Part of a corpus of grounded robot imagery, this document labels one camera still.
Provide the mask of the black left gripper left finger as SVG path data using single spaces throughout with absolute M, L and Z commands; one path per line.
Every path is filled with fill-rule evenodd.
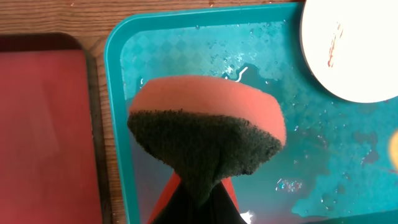
M 179 183 L 165 207 L 151 224 L 197 224 L 197 207 L 186 187 Z

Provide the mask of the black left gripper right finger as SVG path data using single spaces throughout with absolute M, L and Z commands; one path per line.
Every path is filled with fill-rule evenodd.
M 221 182 L 214 186 L 208 200 L 202 205 L 201 222 L 203 224 L 246 224 Z

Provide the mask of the yellow plate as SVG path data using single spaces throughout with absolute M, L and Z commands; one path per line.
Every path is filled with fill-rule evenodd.
M 394 169 L 398 169 L 398 131 L 395 131 L 390 139 L 388 145 L 388 155 Z

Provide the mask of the white plate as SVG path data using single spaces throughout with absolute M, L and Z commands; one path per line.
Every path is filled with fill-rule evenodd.
M 397 96 L 397 0 L 307 0 L 300 34 L 330 93 L 357 103 Z

